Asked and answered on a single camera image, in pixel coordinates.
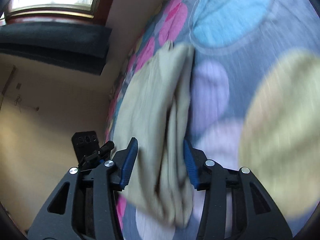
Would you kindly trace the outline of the cream knitted sweater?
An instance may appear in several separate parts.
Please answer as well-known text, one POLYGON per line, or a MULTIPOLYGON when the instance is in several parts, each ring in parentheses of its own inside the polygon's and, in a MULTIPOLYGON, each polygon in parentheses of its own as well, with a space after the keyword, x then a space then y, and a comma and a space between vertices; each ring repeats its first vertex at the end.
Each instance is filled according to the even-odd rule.
POLYGON ((193 190, 183 159, 194 59, 191 44, 171 41, 136 72, 125 92, 113 141, 125 149, 131 138, 138 154, 122 195, 160 223, 185 227, 193 190))

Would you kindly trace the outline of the dark right curtain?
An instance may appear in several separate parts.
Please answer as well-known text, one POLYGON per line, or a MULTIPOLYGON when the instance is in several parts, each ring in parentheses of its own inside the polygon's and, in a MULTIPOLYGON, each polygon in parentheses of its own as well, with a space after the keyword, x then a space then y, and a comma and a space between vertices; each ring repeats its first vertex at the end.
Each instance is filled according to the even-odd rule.
POLYGON ((95 24, 8 24, 1 27, 1 53, 100 75, 111 33, 111 28, 95 24))

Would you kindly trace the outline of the window with wooden frame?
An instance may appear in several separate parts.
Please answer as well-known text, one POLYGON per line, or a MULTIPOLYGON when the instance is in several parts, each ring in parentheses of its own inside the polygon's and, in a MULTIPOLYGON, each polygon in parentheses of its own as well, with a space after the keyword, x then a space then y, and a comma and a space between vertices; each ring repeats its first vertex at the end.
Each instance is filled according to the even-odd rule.
POLYGON ((105 25, 113 0, 1 0, 1 24, 53 21, 105 25))

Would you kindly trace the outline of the colourful floral bedspread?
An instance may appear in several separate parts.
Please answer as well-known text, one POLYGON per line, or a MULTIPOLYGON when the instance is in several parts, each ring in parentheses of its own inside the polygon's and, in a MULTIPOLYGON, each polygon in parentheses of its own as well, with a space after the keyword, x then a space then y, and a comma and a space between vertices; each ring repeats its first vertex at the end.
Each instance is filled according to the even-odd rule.
MULTIPOLYGON (((319 0, 167 0, 114 84, 107 140, 133 75, 167 41, 194 47, 184 141, 224 168, 249 168, 292 239, 319 239, 319 0)), ((191 187, 185 227, 120 194, 124 239, 197 239, 206 193, 191 187)))

